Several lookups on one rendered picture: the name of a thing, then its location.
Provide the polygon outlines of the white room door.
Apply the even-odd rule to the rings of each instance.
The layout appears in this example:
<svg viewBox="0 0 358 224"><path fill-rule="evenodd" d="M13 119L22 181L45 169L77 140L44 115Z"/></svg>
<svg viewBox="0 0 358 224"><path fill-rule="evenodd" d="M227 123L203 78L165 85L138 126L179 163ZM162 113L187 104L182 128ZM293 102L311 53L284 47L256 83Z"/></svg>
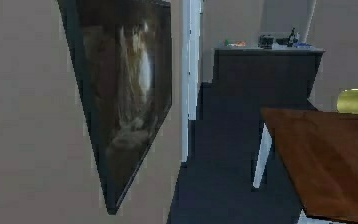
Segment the white room door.
<svg viewBox="0 0 358 224"><path fill-rule="evenodd" d="M182 162L189 158L189 122L197 118L202 0L181 0Z"/></svg>

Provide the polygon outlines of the dark grey counter cabinet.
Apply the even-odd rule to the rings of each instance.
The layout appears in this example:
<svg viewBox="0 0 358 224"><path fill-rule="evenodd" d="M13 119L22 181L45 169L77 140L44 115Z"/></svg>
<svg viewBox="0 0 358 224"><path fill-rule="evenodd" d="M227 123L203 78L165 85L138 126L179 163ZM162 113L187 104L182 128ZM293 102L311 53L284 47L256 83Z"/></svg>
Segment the dark grey counter cabinet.
<svg viewBox="0 0 358 224"><path fill-rule="evenodd" d="M216 48L212 83L224 96L262 105L309 107L324 53L319 48Z"/></svg>

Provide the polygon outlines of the brown wooden table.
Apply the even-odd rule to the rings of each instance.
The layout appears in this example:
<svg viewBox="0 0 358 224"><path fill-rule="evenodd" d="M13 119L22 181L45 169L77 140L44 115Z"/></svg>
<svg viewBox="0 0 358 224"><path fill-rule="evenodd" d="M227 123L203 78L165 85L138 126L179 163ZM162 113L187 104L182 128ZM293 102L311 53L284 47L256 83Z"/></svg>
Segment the brown wooden table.
<svg viewBox="0 0 358 224"><path fill-rule="evenodd" d="M301 202L296 224L358 224L358 114L263 108L253 187L279 155Z"/></svg>

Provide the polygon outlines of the yellow-green round bowl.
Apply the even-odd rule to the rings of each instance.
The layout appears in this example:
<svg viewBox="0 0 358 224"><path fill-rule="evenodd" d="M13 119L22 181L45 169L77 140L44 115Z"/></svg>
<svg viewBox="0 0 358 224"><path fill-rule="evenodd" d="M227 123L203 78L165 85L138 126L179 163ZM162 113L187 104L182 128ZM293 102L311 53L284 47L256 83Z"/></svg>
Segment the yellow-green round bowl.
<svg viewBox="0 0 358 224"><path fill-rule="evenodd" d="M337 98L337 111L358 114L358 89L343 90Z"/></svg>

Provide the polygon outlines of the dark framed wall picture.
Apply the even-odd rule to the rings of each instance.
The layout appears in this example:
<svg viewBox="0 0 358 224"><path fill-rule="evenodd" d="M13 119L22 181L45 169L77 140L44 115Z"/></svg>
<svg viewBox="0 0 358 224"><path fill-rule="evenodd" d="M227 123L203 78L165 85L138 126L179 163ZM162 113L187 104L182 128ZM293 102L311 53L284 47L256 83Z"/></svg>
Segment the dark framed wall picture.
<svg viewBox="0 0 358 224"><path fill-rule="evenodd" d="M172 106L168 0L56 0L105 208L114 215Z"/></svg>

